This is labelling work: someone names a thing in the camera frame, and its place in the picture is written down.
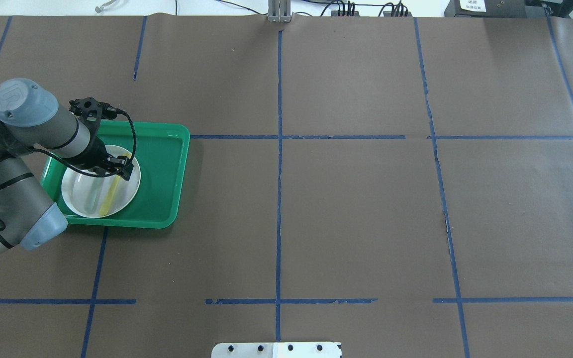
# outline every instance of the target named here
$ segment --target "metal bracket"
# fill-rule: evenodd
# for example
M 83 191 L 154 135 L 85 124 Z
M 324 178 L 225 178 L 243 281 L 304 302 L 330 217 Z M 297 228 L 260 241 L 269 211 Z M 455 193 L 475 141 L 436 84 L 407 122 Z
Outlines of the metal bracket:
M 291 22 L 291 0 L 269 0 L 269 22 Z
M 16 139 L 12 133 L 7 129 L 6 125 L 0 121 L 0 144 L 9 152 L 12 156 L 18 158 L 31 154 L 32 151 L 23 145 L 18 139 Z
M 339 342 L 217 344 L 211 358 L 342 358 Z

